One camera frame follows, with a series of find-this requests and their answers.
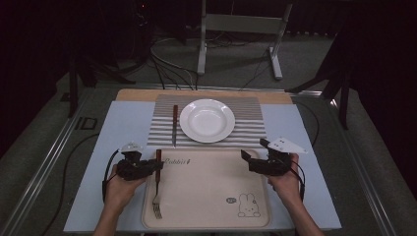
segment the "fork handle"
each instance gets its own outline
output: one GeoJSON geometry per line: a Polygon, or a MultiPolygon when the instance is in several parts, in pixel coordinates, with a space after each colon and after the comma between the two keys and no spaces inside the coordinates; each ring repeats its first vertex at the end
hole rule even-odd
{"type": "MultiPolygon", "coordinates": [[[[162,150],[157,149],[156,150],[156,162],[160,162],[162,160],[162,150]]],[[[159,183],[160,181],[160,170],[156,170],[156,176],[155,176],[156,183],[159,183]]]]}

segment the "fork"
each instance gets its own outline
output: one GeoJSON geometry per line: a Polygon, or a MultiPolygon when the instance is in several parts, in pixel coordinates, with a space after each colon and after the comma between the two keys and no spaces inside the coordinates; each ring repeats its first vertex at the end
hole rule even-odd
{"type": "MultiPolygon", "coordinates": [[[[161,161],[161,156],[162,156],[162,150],[157,149],[156,150],[156,161],[157,162],[161,161]]],[[[155,213],[155,217],[157,219],[162,218],[162,214],[160,213],[160,207],[159,207],[159,204],[160,204],[160,195],[158,194],[159,181],[160,181],[160,170],[156,170],[156,174],[155,174],[156,194],[155,194],[155,197],[153,198],[152,206],[153,206],[153,212],[155,213]]]]}

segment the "person's left hand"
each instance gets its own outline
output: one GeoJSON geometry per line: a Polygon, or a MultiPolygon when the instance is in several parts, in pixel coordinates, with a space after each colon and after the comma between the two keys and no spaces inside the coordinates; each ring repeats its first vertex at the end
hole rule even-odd
{"type": "Polygon", "coordinates": [[[104,205],[110,207],[117,214],[122,213],[123,208],[135,195],[135,190],[143,184],[147,178],[126,181],[116,174],[117,165],[113,165],[106,189],[104,205]]]}

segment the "striped placemat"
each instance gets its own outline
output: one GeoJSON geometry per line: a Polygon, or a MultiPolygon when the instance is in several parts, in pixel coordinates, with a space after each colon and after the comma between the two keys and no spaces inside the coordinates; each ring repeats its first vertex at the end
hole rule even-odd
{"type": "Polygon", "coordinates": [[[178,105],[178,148],[261,148],[260,138],[266,138],[261,106],[256,97],[209,97],[164,95],[158,96],[149,131],[149,147],[172,147],[173,106],[178,105]],[[179,117],[182,109],[198,99],[214,99],[227,105],[235,116],[235,127],[224,140],[202,144],[190,138],[181,129],[179,117]]]}

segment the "hand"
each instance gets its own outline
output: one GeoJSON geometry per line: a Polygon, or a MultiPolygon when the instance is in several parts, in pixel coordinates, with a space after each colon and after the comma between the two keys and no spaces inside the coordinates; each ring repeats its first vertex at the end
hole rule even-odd
{"type": "Polygon", "coordinates": [[[117,165],[113,165],[109,181],[107,183],[104,205],[115,210],[118,214],[135,195],[135,190],[146,181],[146,178],[126,181],[116,174],[117,165]]]}
{"type": "MultiPolygon", "coordinates": [[[[291,168],[298,174],[298,154],[290,153],[291,168]]],[[[287,205],[290,202],[300,201],[299,179],[291,171],[286,172],[282,176],[267,176],[268,183],[273,185],[282,202],[287,205]]]]}

